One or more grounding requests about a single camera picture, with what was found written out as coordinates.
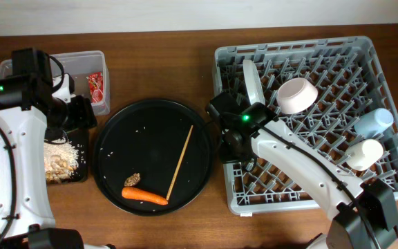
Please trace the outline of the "grey plate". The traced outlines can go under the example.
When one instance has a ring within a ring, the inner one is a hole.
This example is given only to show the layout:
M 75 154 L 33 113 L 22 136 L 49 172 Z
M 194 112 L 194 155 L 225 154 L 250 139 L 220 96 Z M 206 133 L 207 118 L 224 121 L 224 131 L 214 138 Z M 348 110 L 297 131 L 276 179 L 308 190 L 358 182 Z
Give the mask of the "grey plate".
M 243 74 L 250 104 L 255 104 L 257 102 L 265 104 L 262 83 L 253 61 L 248 59 L 243 60 Z

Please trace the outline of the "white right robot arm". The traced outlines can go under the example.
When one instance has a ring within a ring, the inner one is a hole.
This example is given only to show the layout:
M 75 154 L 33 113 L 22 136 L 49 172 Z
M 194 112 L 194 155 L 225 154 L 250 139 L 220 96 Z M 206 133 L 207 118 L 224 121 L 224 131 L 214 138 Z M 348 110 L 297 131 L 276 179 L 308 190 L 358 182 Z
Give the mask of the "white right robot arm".
M 382 180 L 367 184 L 340 173 L 260 102 L 241 109 L 223 92 L 205 110 L 223 133 L 222 162 L 262 158 L 289 176 L 327 214 L 329 232 L 316 236 L 308 248 L 388 248 L 398 239 L 396 200 Z

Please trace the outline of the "cream white cup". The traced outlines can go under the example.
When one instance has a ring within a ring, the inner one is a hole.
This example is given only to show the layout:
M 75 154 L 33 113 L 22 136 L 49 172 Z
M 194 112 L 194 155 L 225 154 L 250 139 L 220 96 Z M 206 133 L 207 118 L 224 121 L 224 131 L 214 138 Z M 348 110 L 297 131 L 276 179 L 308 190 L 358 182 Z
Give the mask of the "cream white cup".
M 383 156 L 383 146 L 377 140 L 367 139 L 348 147 L 345 154 L 348 156 L 346 163 L 349 167 L 364 171 Z

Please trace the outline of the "light blue cup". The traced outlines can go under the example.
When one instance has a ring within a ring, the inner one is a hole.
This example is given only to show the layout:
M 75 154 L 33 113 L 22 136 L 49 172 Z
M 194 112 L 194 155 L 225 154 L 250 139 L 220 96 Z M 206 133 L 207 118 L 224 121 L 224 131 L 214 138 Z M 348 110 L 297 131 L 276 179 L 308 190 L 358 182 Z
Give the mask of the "light blue cup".
M 365 139 L 383 133 L 394 122 L 394 116 L 385 108 L 378 108 L 359 117 L 354 130 Z

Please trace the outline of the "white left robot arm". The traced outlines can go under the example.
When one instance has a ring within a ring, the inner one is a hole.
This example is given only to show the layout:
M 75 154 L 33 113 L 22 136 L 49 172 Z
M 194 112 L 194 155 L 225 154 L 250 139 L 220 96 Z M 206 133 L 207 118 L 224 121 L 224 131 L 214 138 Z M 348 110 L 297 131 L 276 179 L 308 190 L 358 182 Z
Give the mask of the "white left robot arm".
M 91 101 L 74 95 L 55 57 L 12 52 L 12 73 L 0 79 L 0 248 L 87 248 L 77 230 L 56 228 L 44 169 L 47 132 L 68 134 L 97 125 Z

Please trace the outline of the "red snack wrapper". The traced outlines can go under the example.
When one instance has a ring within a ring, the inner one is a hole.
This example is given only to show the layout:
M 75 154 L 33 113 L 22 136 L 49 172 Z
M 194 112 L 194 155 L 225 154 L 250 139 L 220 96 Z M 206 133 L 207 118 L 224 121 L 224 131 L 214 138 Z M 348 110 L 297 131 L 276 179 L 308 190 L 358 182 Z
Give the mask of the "red snack wrapper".
M 101 102 L 104 99 L 104 80 L 102 72 L 93 73 L 86 77 L 88 80 L 91 101 Z

